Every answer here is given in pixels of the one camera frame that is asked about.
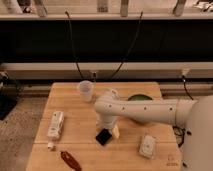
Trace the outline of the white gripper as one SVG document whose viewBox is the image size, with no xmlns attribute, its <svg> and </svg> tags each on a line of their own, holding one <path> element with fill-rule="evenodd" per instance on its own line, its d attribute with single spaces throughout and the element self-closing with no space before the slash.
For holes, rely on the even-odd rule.
<svg viewBox="0 0 213 171">
<path fill-rule="evenodd" d="M 119 139 L 120 133 L 119 133 L 119 128 L 116 124 L 117 117 L 116 116 L 103 116 L 103 115 L 98 115 L 97 116 L 97 121 L 96 121 L 96 128 L 98 130 L 102 129 L 112 129 L 112 136 L 115 139 Z"/>
</svg>

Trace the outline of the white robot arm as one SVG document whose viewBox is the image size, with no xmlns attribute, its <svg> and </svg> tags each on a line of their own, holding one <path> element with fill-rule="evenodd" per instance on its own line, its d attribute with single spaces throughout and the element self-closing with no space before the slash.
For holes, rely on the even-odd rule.
<svg viewBox="0 0 213 171">
<path fill-rule="evenodd" d="M 181 171 L 213 171 L 213 95 L 198 100 L 126 101 L 110 89 L 94 103 L 98 122 L 110 129 L 118 116 L 185 129 Z"/>
</svg>

